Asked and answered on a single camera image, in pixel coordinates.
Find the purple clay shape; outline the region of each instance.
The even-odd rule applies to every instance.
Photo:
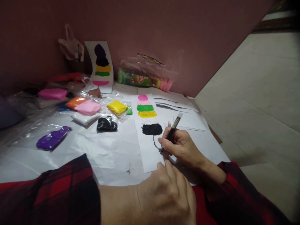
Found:
[[[71,127],[63,126],[59,131],[50,132],[37,141],[37,148],[54,150],[70,130],[72,130]]]
[[[106,58],[105,50],[100,44],[95,46],[95,54],[97,58]]]

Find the left hand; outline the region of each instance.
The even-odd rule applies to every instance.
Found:
[[[169,160],[137,185],[139,224],[196,224],[196,199],[186,177]]]

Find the light pink clay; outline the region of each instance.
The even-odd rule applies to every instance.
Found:
[[[149,100],[146,100],[146,101],[140,101],[140,100],[138,100],[137,104],[138,105],[152,105]]]

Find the pen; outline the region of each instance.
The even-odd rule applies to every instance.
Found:
[[[178,125],[178,123],[179,123],[182,115],[183,115],[182,113],[179,113],[178,116],[176,117],[176,119],[175,119],[175,121],[174,121],[174,123],[173,123],[173,125],[171,127],[171,130],[168,133],[167,140],[169,140],[169,141],[171,140],[171,138],[172,138],[172,136],[174,134],[174,131],[175,131],[175,129],[176,129],[176,127],[177,127],[177,125]],[[163,147],[160,148],[159,151],[160,151],[160,153],[162,153],[164,151],[164,148]]]

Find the red plaid sleeve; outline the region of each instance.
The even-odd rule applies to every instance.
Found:
[[[218,165],[226,173],[219,190],[206,193],[208,213],[218,224],[291,224],[260,194],[235,162]]]
[[[0,184],[0,224],[100,224],[100,194],[86,154],[31,181]]]

